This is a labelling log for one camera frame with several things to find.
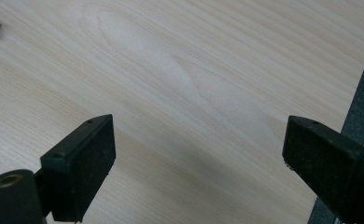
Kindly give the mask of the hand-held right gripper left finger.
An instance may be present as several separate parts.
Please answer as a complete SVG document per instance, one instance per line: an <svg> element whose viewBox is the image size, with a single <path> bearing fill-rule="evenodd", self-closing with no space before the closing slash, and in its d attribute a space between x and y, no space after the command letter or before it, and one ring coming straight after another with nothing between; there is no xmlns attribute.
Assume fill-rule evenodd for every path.
<svg viewBox="0 0 364 224"><path fill-rule="evenodd" d="M113 117L83 122L41 156L56 221L78 222L87 212L116 159Z"/></svg>

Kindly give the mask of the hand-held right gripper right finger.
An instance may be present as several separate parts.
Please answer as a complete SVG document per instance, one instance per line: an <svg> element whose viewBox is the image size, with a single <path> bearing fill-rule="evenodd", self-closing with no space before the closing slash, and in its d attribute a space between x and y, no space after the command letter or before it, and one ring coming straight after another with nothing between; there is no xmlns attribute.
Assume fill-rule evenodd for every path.
<svg viewBox="0 0 364 224"><path fill-rule="evenodd" d="M291 116L285 163L344 223L364 223L364 146L312 119Z"/></svg>

